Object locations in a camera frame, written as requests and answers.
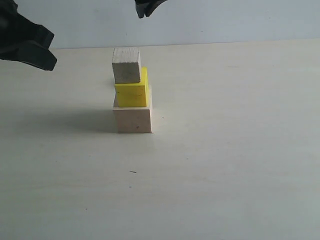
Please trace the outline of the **medium wooden cube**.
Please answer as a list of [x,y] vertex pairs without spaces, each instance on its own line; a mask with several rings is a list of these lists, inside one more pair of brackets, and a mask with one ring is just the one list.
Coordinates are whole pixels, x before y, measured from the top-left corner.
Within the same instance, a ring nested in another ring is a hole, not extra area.
[[139,48],[114,48],[112,70],[116,84],[139,83],[141,81],[141,55]]

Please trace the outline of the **large pale wooden cube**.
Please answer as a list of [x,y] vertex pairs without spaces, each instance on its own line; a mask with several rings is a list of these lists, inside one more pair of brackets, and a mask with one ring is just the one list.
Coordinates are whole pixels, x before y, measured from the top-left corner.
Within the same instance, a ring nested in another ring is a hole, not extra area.
[[113,114],[119,134],[152,134],[152,87],[149,86],[146,107],[119,107],[117,96],[113,101]]

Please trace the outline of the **yellow cube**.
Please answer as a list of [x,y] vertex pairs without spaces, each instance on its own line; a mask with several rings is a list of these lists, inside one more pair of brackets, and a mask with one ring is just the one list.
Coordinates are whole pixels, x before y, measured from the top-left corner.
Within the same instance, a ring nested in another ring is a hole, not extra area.
[[147,107],[149,103],[149,80],[147,67],[141,68],[138,83],[116,83],[114,85],[119,107]]

